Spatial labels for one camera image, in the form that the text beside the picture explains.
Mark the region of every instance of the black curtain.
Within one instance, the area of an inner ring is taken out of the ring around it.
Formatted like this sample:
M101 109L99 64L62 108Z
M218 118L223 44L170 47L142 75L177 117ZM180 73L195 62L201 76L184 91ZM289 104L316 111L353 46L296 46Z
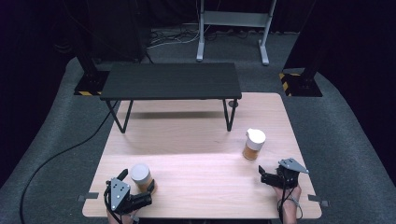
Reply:
M147 2L152 27L197 22L197 9L199 11L201 7L200 0L148 0ZM314 0L277 0L271 32L300 32L313 2ZM206 0L205 10L266 13L269 11L270 5L270 0ZM229 29L217 27L218 30Z
M30 3L0 7L0 188L44 122L73 57L55 50L56 13L45 11L49 2Z
M328 44L319 72L342 93L396 183L396 26L390 1L318 0L285 68L307 67ZM321 41L324 36L329 41Z

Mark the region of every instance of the gray carpet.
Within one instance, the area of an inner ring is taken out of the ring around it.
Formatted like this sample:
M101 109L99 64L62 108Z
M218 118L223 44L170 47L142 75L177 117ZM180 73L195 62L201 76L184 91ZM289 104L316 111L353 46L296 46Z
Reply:
M296 38L294 34L269 35L270 65L263 66L259 35L251 34L246 39L218 37L206 41L203 63L235 63L242 91L277 92L282 96L317 195L331 203L331 207L322 209L321 218L299 223L395 223L396 189L339 91L317 74L323 97L285 96L278 74ZM196 50L194 41L152 48L148 54L155 63L194 63ZM104 70L110 67L110 63L98 65ZM0 189L0 223L20 223L21 192L33 171L51 156L91 136L105 119L108 110L98 97L73 95L82 75L78 60L70 61L45 123ZM77 202L77 197L90 188L112 122L112 118L107 119L90 141L51 160L35 175L23 203L26 223L106 223L105 218L84 217L83 203ZM142 220L177 222L183 220ZM212 223L263 220L247 217Z

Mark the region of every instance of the wooden table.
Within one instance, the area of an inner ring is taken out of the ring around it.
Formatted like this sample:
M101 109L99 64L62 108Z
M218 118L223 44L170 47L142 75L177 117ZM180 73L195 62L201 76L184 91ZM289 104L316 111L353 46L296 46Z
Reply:
M275 93L243 93L238 101L233 131L227 132L221 100L136 101L131 114L134 128L121 133L114 124L87 199L86 217L105 217L106 181L123 169L143 162L158 184L153 204L140 217L158 218L278 218L273 189L261 183L258 167L274 174L278 161L304 160L282 100ZM124 118L128 104L118 115ZM267 139L255 161L242 155L248 128L261 129ZM133 185L131 177L124 179ZM318 203L309 175L300 174L304 218L318 218Z

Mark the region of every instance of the black cable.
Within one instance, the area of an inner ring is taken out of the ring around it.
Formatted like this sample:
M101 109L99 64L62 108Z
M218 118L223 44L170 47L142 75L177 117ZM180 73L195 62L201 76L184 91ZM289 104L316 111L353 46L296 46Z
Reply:
M154 63L152 60L151 60L151 57L149 56L149 54L146 52L146 57L148 57L148 60L149 60L149 62L150 63Z
M153 38L157 38L159 35L157 34L157 31L151 31L151 33L149 34L150 35L150 38L151 39L153 39Z
M159 31L154 31L152 33L155 34L156 36L152 37L150 39L149 45L148 45L149 48L156 47L158 45L162 45L163 43L165 43L166 40L169 40L169 41L177 40L177 41L180 41L179 43L182 43L180 40L181 38L196 37L196 34L189 29L178 32L175 35L165 35L163 32L159 32Z
M69 150L71 150L71 149L73 149L73 148L76 148L76 147L79 147L79 146L85 144L86 142L90 141L93 137L95 137L96 134L99 133L100 129L103 127L103 125L105 124L105 122L106 122L106 120L108 119L109 116L110 116L110 112L107 113L105 119L102 121L102 123L99 125L99 127L96 129L96 131L95 131L90 137L88 137L88 138L85 139L84 141L82 141L82 142L80 142L80 143L78 143L78 144L76 144L76 145L74 145L74 146L72 146L72 147L69 147L69 148L67 148L67 149L65 149L65 150L63 150L63 151L61 151L61 152L56 153L55 155L51 156L49 159L47 159L46 161L44 161L37 169L35 169L35 171L33 172L33 174L30 176L30 178L29 178L29 180L28 180L28 182L27 182L25 188L23 189L22 195L21 195L21 200L20 200L20 220L21 220L21 223L22 223L22 224L25 223L25 222L24 222L24 218L23 218L23 199L24 199L24 195L25 195L25 193L26 193L27 188L29 187L30 183L31 183L32 180L33 180L33 177L35 177L35 175L38 173L38 171L39 171L43 166L45 166L48 162L50 162L52 159L54 159L54 158L56 158L56 157L58 157L58 156L64 154L65 152L67 152L67 151L69 151Z
M285 180L285 173L282 170L282 176L283 176L283 191L282 191L282 199L280 200L280 205L278 203L277 207L277 212L279 213L279 219L283 223L283 203L289 198L289 196L293 193L294 188L289 192L288 196L285 198L286 194L286 180Z
M240 39L246 39L246 38L248 38L248 32L239 32L239 33L237 33L235 31L232 31L232 32L224 34L224 35L219 35L218 32L213 32L211 34L205 35L205 40L214 41L218 37L226 37L226 36L236 36L236 37L238 37Z
M292 202L296 203L296 201L294 201L293 199L289 199L288 197L286 197L285 201L286 201L286 200L291 200ZM279 203L280 203L280 202L281 202L281 200L279 200L279 201L277 202L277 208L278 208L277 211L279 211L279 208L280 208ZM303 208L301 208L301 206L300 206L298 203L296 203L296 206L300 209L301 215L300 215L300 217L297 217L297 220L300 220L300 219L302 219L303 216L304 216L304 214L303 214Z

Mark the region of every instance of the human hand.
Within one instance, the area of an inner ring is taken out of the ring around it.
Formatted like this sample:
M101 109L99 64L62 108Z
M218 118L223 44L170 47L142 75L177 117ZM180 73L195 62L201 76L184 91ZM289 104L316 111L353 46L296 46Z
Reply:
M134 220L132 217L134 217L138 211L139 211L139 209L134 210L132 213L123 215L122 220L121 220L122 223L133 224ZM111 214L110 214L110 212L108 212L108 210L106 210L106 212L107 212L107 219L108 219L109 224L119 224L119 222L113 216L111 216Z
M283 196L283 189L273 187L276 193L276 199L278 201L278 205L280 205L280 201ZM283 223L284 224L293 224L297 223L297 204L295 202L299 202L301 195L301 188L299 185L294 189L286 189L285 191L285 202L283 202L282 210L283 210Z

